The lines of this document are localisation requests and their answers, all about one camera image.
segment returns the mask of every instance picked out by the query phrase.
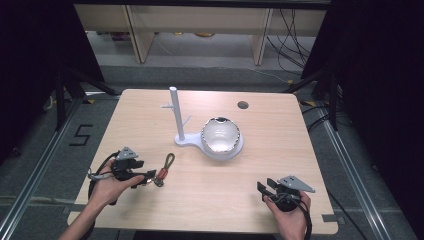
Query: white stand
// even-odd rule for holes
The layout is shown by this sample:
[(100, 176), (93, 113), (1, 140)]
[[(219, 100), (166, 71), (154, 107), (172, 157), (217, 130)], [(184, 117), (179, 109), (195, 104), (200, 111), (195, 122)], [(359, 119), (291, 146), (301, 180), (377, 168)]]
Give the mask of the white stand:
[(180, 111), (180, 103), (178, 101), (178, 94), (177, 94), (177, 88), (176, 87), (170, 87), (169, 88), (171, 92), (171, 99), (172, 99), (172, 106), (162, 106), (162, 108), (172, 108), (174, 115), (175, 115), (175, 121), (177, 123), (177, 130), (178, 134), (175, 135), (174, 141), (175, 143), (180, 147), (185, 146), (194, 146), (199, 148), (206, 156), (219, 160), (219, 161), (226, 161), (234, 158), (237, 156), (237, 154), (241, 151), (243, 148), (243, 136), (240, 133), (239, 143), (235, 147), (235, 149), (227, 154), (223, 153), (217, 153), (213, 154), (205, 149), (205, 147), (202, 144), (202, 136), (201, 132), (194, 133), (194, 134), (186, 134), (184, 133), (183, 128), (183, 122), (181, 120), (181, 111)]

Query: gray carpet floor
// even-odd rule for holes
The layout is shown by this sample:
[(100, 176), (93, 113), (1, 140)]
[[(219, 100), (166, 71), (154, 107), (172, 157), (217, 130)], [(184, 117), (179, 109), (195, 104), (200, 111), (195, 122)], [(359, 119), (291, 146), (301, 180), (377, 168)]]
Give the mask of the gray carpet floor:
[[(102, 66), (102, 72), (107, 85), (118, 91), (127, 88), (168, 89), (172, 85), (187, 90), (281, 92), (289, 86), (288, 80), (293, 80), (294, 83), (299, 81), (298, 75), (283, 71), (256, 72), (248, 69)], [(83, 84), (83, 87), (86, 91), (97, 91), (90, 85)], [(312, 100), (310, 94), (313, 87), (314, 83), (295, 93), (302, 110), (311, 108), (304, 102)], [(73, 116), (12, 239), (57, 239), (67, 227), (69, 209), (118, 102), (117, 98), (107, 95), (92, 98), (92, 103), (81, 104)], [(304, 114), (307, 126), (320, 118), (318, 111), (319, 109), (314, 109)], [(338, 132), (391, 236), (393, 239), (416, 239), (378, 171), (371, 168), (372, 159), (357, 135), (354, 124), (343, 111), (337, 113), (337, 120)], [(90, 135), (90, 138), (85, 146), (71, 146), (72, 143), (83, 141), (74, 137), (81, 124), (92, 125), (80, 132)], [(21, 155), (9, 156), (0, 166), (2, 218), (24, 187), (52, 138), (55, 127), (56, 109), (53, 107), (36, 119), (31, 131), (18, 146)], [(312, 239), (362, 239), (354, 223), (367, 239), (375, 239), (324, 125), (320, 124), (311, 130), (310, 138), (325, 184), (341, 204), (339, 206), (332, 199), (332, 206), (339, 220), (338, 233), (333, 236), (312, 236)], [(135, 231), (130, 230), (95, 229), (91, 239), (133, 239), (134, 233)]]

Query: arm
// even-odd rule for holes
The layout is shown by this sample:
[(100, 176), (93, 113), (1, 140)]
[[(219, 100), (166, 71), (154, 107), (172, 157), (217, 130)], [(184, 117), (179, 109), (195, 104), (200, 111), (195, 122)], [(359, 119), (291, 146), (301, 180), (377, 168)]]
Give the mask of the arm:
[[(110, 172), (113, 160), (109, 161), (101, 173)], [(135, 176), (127, 181), (119, 181), (114, 177), (100, 180), (96, 183), (93, 193), (84, 210), (62, 233), (59, 239), (80, 239), (93, 225), (96, 217), (104, 207), (118, 199), (125, 189), (137, 185), (144, 176)]]
[[(309, 196), (305, 192), (300, 191), (300, 197), (301, 201), (306, 204), (306, 209), (310, 209), (311, 199)], [(278, 232), (284, 239), (303, 240), (305, 238), (306, 220), (300, 208), (296, 208), (291, 212), (282, 212), (268, 196), (265, 196), (264, 200), (275, 220), (277, 220)]]

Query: stand base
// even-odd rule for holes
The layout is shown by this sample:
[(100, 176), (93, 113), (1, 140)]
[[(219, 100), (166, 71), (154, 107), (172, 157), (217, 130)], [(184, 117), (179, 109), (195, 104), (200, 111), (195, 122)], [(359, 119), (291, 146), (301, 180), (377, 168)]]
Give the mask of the stand base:
[(202, 144), (202, 136), (201, 136), (200, 132), (194, 133), (194, 134), (184, 134), (184, 136), (185, 136), (185, 140), (181, 141), (178, 134), (175, 135), (174, 141), (178, 146), (180, 146), (180, 147), (185, 147), (185, 146), (197, 147), (206, 156), (208, 156), (209, 158), (212, 158), (214, 160), (218, 160), (218, 161), (227, 161), (227, 160), (234, 158), (235, 156), (237, 156), (237, 154), (243, 148), (243, 135), (241, 135), (241, 133), (240, 133), (239, 144), (237, 144), (236, 148), (228, 154), (212, 154), (212, 153), (208, 152)]

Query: hand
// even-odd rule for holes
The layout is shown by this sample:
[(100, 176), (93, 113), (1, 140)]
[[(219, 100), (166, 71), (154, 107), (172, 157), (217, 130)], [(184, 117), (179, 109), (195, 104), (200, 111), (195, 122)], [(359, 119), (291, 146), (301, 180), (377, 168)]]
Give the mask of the hand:
[[(310, 209), (311, 199), (309, 196), (303, 192), (300, 192), (300, 200), (304, 202), (307, 206), (305, 209)], [(277, 227), (280, 234), (286, 240), (298, 240), (304, 239), (306, 231), (306, 220), (305, 215), (303, 214), (300, 208), (296, 208), (291, 212), (281, 211), (275, 203), (273, 203), (268, 196), (264, 196), (264, 201), (268, 208), (271, 210), (272, 214), (277, 220)]]
[[(112, 164), (115, 160), (109, 160), (100, 174), (111, 172)], [(95, 206), (105, 207), (106, 205), (115, 202), (125, 189), (137, 185), (144, 179), (144, 176), (134, 176), (126, 181), (119, 181), (114, 177), (99, 180), (94, 186), (93, 192), (87, 205), (94, 204)]]

